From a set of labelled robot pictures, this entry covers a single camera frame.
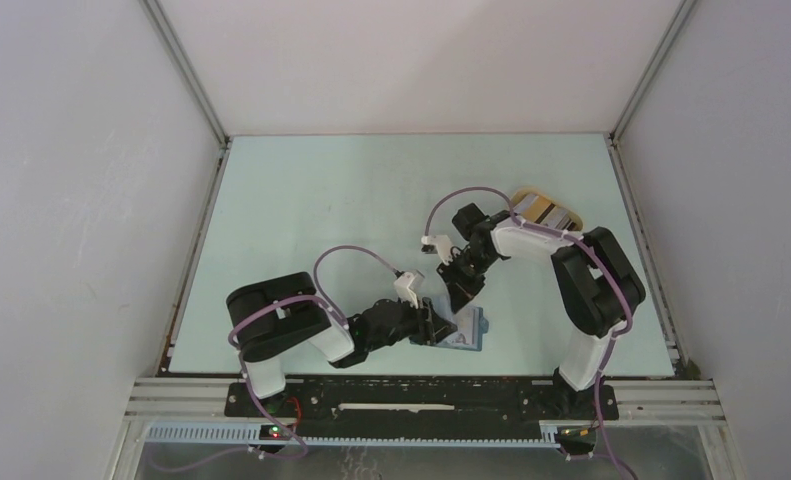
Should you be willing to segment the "white patterned card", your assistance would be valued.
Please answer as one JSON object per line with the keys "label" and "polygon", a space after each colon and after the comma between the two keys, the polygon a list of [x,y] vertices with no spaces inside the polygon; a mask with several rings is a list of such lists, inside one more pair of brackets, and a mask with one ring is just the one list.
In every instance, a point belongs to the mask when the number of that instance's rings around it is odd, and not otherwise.
{"label": "white patterned card", "polygon": [[480,335],[472,330],[457,331],[439,344],[440,347],[455,350],[480,351]]}

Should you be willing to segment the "blue card holder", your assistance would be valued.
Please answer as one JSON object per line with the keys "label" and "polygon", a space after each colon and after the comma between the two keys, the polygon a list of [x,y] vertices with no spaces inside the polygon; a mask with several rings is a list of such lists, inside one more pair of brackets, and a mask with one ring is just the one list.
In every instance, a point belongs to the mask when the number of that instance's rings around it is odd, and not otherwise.
{"label": "blue card holder", "polygon": [[480,306],[467,305],[454,314],[446,295],[429,298],[434,311],[455,326],[455,331],[435,344],[436,348],[480,352],[483,336],[489,331],[489,321]]}

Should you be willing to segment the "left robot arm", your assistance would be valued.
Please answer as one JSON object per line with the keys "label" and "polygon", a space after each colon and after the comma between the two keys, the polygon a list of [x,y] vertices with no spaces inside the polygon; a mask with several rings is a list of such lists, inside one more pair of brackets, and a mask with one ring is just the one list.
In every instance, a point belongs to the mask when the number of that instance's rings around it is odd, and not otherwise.
{"label": "left robot arm", "polygon": [[398,297],[381,299],[351,317],[316,290],[313,277],[298,272],[250,284],[226,298],[232,330],[228,342],[238,352],[249,404],[263,416],[275,416],[287,403],[286,377],[280,356],[308,343],[335,368],[349,368],[370,353],[403,340],[435,346],[457,331],[432,300],[420,298],[423,276],[401,272],[394,287]]}

